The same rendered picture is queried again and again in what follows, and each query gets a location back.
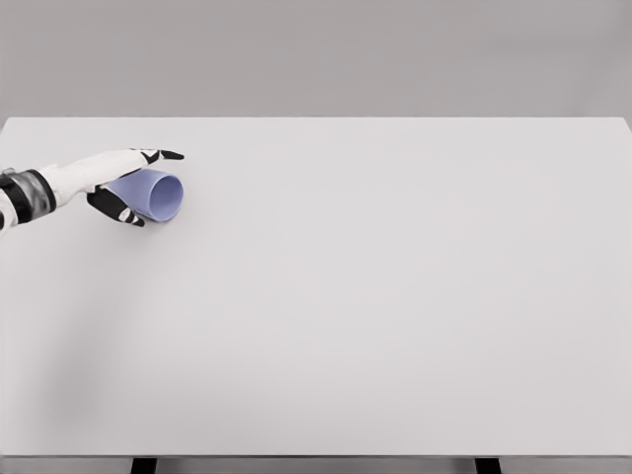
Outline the lavender plastic cup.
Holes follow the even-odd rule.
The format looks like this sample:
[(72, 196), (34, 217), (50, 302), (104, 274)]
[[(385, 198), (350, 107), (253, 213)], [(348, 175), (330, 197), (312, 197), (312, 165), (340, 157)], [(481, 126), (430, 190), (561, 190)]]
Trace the lavender plastic cup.
[(150, 169), (118, 178), (107, 188), (132, 210), (156, 222), (172, 219), (184, 198), (184, 186), (177, 176)]

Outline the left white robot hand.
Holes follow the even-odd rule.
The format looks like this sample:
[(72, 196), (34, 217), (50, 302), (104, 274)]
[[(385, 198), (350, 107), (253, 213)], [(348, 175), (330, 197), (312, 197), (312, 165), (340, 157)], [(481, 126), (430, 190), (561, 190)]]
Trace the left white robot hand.
[(107, 188), (119, 178), (131, 175), (159, 160), (181, 161), (185, 155), (164, 149), (130, 148), (103, 152), (72, 164), (82, 176), (81, 191), (87, 203), (101, 214), (119, 223), (136, 227), (145, 225), (144, 219), (123, 199)]

